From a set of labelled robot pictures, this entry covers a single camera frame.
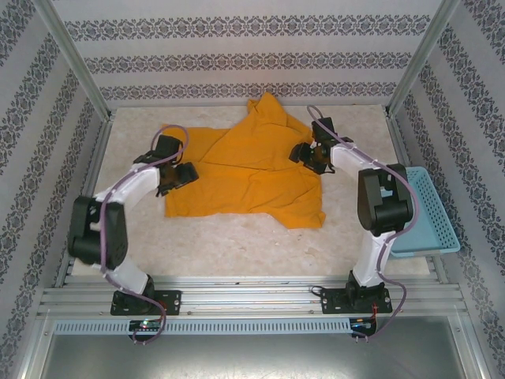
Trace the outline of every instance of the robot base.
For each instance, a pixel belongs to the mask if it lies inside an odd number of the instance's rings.
[[[165,308],[167,316],[178,316],[181,310],[180,291],[155,291],[154,282],[149,276],[144,293],[145,297],[152,298]],[[135,296],[115,291],[110,306],[112,316],[161,316],[159,307],[145,302]]]
[[[391,313],[393,307],[384,283],[374,287],[360,287],[353,272],[346,288],[321,288],[319,293],[323,314]]]

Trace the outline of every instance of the enclosure wall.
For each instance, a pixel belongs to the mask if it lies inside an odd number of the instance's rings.
[[[505,376],[505,1],[462,2],[397,114],[413,165],[425,166],[462,249],[443,258],[481,346]]]
[[[0,378],[54,284],[101,122],[34,5],[0,1]]]
[[[55,0],[110,107],[386,104],[440,0]]]

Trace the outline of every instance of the light blue tray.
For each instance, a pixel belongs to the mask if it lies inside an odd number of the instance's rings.
[[[442,206],[435,186],[423,167],[407,167],[407,179],[421,203],[421,214],[415,227],[395,240],[393,257],[416,257],[440,253],[455,253],[460,245],[455,230]]]

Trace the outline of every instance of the orange cloth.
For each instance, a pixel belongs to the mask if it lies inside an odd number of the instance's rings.
[[[321,178],[289,160],[296,144],[312,141],[312,131],[269,93],[247,109],[231,129],[188,128],[182,161],[200,178],[168,193],[165,216],[268,213],[288,228],[322,227]],[[165,134],[184,140],[177,129]]]

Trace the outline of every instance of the gray floor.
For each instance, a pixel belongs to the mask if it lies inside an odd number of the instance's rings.
[[[43,378],[195,379],[464,377],[443,317],[402,318],[378,340],[347,335],[55,336]]]

